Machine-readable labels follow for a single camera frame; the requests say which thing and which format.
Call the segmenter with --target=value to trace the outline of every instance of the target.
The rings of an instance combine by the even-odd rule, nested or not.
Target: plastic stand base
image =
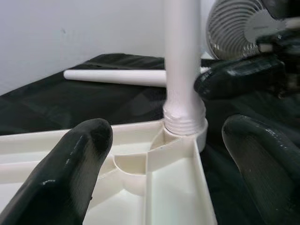
[[[84,225],[213,225],[199,152],[206,130],[175,136],[164,121],[113,126]],[[0,211],[67,130],[0,137]]]

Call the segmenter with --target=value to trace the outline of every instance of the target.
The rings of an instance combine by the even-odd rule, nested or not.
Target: electric fan
[[[256,54],[257,37],[290,26],[287,19],[274,19],[260,0],[217,0],[209,4],[202,4],[202,39],[213,58],[230,60]]]

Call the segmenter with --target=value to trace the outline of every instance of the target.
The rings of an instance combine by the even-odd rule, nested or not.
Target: black fabric surface
[[[211,63],[203,60],[202,66]],[[75,68],[164,69],[164,60],[110,54]],[[163,117],[165,98],[164,88],[66,81],[58,73],[0,97],[0,134],[72,128],[92,118],[110,124],[158,120]],[[231,115],[244,114],[275,127],[300,147],[299,103],[299,94],[277,99],[266,92],[205,102],[209,129],[201,158],[219,225],[264,224],[224,146],[223,123]]]

